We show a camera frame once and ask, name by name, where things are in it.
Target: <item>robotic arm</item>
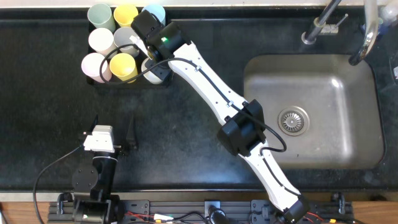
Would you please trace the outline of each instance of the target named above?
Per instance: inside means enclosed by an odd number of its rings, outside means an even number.
[[[278,221],[299,221],[310,207],[287,180],[270,150],[264,149],[268,147],[263,133],[265,128],[247,116],[263,123],[261,105],[256,100],[248,103],[229,88],[204,61],[196,45],[173,22],[164,27],[149,12],[143,11],[134,18],[132,28],[146,45],[144,49],[143,44],[137,44],[143,52],[157,62],[169,60],[169,67],[207,102],[222,125],[218,139],[232,155],[241,156],[251,166],[266,188],[270,201],[280,211]]]

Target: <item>sink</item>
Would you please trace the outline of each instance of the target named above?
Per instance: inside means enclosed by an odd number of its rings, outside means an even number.
[[[287,144],[285,169],[367,169],[384,155],[373,72],[349,55],[262,55],[244,69],[244,97]],[[266,132],[269,145],[282,147]]]

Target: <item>wooden table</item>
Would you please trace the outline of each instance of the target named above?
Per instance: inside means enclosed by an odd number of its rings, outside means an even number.
[[[40,214],[47,220],[48,202],[38,203]],[[8,224],[39,223],[32,202],[4,202]],[[368,224],[398,223],[398,202],[353,202],[355,218]]]

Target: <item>drain strainer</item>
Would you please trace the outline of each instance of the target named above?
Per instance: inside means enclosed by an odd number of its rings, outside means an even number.
[[[298,136],[307,130],[310,123],[307,113],[298,106],[291,106],[279,113],[280,129],[291,136]]]

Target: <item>cable clip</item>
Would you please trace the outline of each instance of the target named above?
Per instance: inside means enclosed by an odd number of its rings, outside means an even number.
[[[234,104],[234,102],[231,100],[226,106],[227,107],[230,107],[230,106],[232,106]]]
[[[199,71],[199,69],[201,69],[201,66],[200,66],[200,65],[198,65],[198,66],[195,68],[195,72]]]

